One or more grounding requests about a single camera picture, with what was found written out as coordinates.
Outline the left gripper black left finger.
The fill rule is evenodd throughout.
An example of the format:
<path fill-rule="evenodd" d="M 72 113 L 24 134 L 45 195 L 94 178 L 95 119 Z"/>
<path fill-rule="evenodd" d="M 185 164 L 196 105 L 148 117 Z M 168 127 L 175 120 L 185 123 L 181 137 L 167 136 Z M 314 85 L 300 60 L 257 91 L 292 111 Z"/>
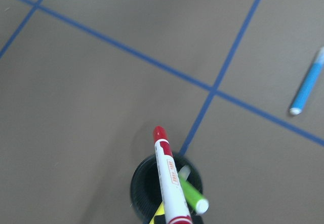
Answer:
<path fill-rule="evenodd" d="M 166 224 L 165 215 L 156 215 L 153 220 L 154 224 Z"/>

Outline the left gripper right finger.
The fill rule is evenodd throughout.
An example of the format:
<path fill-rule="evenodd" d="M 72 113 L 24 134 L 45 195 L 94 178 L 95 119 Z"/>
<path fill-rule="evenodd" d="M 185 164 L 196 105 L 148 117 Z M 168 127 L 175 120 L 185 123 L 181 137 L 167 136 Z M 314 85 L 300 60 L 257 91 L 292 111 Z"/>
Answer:
<path fill-rule="evenodd" d="M 204 224 L 203 218 L 200 215 L 192 216 L 193 224 Z"/>

